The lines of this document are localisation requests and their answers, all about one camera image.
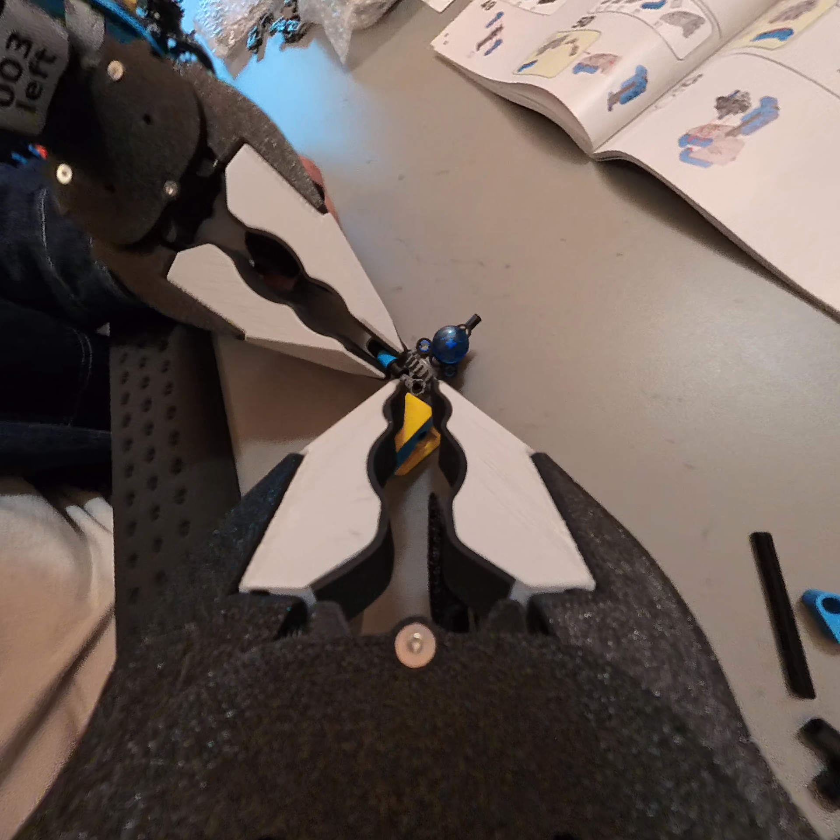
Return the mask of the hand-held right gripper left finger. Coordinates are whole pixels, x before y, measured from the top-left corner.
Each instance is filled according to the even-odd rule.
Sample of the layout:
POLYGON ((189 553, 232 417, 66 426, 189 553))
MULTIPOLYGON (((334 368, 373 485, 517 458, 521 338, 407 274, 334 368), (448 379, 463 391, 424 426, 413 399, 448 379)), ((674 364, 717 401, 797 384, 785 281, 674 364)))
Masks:
POLYGON ((369 457, 385 433, 384 385, 304 448, 297 471, 239 583, 241 592, 314 594, 377 532, 382 502, 369 457))

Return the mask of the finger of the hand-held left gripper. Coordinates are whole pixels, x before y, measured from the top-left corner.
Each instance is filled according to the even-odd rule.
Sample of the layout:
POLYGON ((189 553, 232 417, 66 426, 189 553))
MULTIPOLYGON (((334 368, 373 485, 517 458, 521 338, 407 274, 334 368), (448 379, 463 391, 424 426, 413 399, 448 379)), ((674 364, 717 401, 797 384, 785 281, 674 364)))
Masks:
POLYGON ((261 297, 231 256, 215 245, 180 252, 167 279, 242 333, 248 343, 343 373, 385 378, 375 363, 310 329, 285 303, 261 297))
POLYGON ((350 353, 401 353, 390 313, 336 218, 309 200, 252 145, 225 171, 227 209, 246 231, 258 272, 288 266, 295 323, 350 353))

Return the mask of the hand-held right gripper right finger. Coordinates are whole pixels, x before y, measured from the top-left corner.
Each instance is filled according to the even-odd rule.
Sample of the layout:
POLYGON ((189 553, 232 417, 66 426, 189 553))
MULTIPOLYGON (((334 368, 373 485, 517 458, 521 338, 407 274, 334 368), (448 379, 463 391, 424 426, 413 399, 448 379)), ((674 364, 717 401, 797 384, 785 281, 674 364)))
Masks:
POLYGON ((432 392, 440 433, 443 573, 453 592, 595 588, 534 461, 536 453, 445 383, 432 392))

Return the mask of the blue yellow brick assembly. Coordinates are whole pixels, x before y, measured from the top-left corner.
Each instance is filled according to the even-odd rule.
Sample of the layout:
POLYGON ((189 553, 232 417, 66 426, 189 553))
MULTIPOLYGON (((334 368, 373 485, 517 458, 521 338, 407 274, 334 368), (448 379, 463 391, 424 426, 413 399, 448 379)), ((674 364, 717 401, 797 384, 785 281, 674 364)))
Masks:
POLYGON ((396 476, 408 474, 439 447, 440 434, 434 426, 432 407, 411 393, 405 394, 403 425, 394 443, 396 476))

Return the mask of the black grey gear assembly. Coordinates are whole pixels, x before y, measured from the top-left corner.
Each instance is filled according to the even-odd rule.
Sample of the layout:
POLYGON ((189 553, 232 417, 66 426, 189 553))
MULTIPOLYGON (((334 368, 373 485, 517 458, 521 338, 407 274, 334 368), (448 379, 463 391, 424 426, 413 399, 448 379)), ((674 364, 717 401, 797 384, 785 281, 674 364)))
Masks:
POLYGON ((419 339, 390 363, 393 376, 414 396, 430 393, 434 382, 455 378, 469 353, 471 334, 481 321, 474 313, 465 322, 445 325, 431 338, 419 339))

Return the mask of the grey desk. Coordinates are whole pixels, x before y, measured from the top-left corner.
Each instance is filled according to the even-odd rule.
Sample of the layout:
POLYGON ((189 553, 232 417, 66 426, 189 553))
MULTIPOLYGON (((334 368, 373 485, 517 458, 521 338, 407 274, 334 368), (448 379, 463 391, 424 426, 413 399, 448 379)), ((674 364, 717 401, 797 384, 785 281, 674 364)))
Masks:
POLYGON ((838 647, 799 599, 838 592, 838 324, 667 187, 591 161, 431 50, 465 5, 316 31, 235 85, 313 159, 406 343, 478 313, 463 393, 549 454, 667 573, 753 736, 822 837, 802 722, 838 727, 838 647), (786 685, 750 534, 779 556, 816 697, 786 685))

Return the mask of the person's left hand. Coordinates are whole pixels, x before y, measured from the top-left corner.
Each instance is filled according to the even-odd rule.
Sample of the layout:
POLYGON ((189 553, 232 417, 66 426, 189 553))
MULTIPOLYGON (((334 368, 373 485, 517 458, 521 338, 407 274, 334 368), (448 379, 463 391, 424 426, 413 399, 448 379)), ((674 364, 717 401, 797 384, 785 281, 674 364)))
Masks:
POLYGON ((318 193, 321 196, 322 203, 327 208, 329 213, 338 220, 335 205, 324 185, 324 179, 320 168, 314 163, 313 160, 309 159, 305 155, 300 156, 300 162, 303 168, 305 169, 306 173, 308 174, 309 179, 316 186, 316 189, 318 190, 318 193))

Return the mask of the blue yellow toy robot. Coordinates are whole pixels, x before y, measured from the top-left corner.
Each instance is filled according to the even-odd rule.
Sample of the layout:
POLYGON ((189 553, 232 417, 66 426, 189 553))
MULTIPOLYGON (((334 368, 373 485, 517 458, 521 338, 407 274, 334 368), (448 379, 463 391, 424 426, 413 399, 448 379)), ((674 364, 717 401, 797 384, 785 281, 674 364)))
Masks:
POLYGON ((185 31, 182 2, 177 1, 63 1, 52 14, 68 32, 78 62, 95 67, 106 37, 122 44, 138 41, 152 54, 173 62, 196 64, 215 75, 214 62, 193 31, 185 31))

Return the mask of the clear plastic parts bag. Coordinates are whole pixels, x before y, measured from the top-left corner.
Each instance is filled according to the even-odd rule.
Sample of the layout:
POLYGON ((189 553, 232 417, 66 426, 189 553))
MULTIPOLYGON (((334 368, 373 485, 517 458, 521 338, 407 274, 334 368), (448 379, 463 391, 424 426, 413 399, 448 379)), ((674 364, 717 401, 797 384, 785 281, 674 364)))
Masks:
POLYGON ((217 58, 261 60, 276 38, 293 46, 314 28, 326 35, 344 63, 354 32, 377 24, 395 1, 205 1, 195 16, 196 28, 217 58))

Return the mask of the black bar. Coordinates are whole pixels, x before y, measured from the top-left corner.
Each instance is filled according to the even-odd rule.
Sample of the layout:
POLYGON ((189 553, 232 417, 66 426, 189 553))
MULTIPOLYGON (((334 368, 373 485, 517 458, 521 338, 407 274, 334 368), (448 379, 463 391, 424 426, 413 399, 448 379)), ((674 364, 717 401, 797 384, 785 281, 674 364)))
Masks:
POLYGON ((769 532, 752 532, 749 539, 786 685, 794 696, 813 700, 816 690, 773 537, 769 532))

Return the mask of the person's light trousers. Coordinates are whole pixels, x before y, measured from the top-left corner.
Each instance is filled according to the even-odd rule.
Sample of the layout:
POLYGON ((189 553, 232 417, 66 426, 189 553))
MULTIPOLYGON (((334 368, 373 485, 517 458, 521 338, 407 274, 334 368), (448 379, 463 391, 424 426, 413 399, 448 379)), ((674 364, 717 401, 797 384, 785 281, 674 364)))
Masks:
POLYGON ((112 509, 69 486, 1 489, 1 838, 87 729, 116 655, 112 509))

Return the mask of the blue angled beam brick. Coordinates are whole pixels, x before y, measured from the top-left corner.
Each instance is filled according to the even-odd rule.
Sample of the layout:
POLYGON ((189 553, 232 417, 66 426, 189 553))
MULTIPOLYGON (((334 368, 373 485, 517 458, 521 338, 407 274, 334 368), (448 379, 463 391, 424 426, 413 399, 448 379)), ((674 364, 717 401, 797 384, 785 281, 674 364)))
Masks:
POLYGON ((839 645, 839 594, 811 588, 803 592, 801 601, 811 614, 824 638, 839 645))

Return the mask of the black connector brick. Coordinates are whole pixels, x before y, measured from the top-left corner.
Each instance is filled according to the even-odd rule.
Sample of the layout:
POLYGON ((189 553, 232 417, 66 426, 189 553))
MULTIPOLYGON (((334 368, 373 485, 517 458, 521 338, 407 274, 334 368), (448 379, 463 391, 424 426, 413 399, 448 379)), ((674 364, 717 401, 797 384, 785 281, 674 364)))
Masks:
POLYGON ((820 717, 801 727, 801 739, 819 756, 823 766, 812 781, 813 791, 826 804, 839 807, 839 731, 820 717))

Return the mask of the open instruction booklet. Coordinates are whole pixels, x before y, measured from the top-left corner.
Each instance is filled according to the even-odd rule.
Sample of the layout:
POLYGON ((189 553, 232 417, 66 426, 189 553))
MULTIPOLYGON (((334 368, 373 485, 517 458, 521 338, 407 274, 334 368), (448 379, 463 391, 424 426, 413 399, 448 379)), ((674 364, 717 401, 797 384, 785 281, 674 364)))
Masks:
POLYGON ((839 309, 839 2, 471 2, 436 55, 839 309))

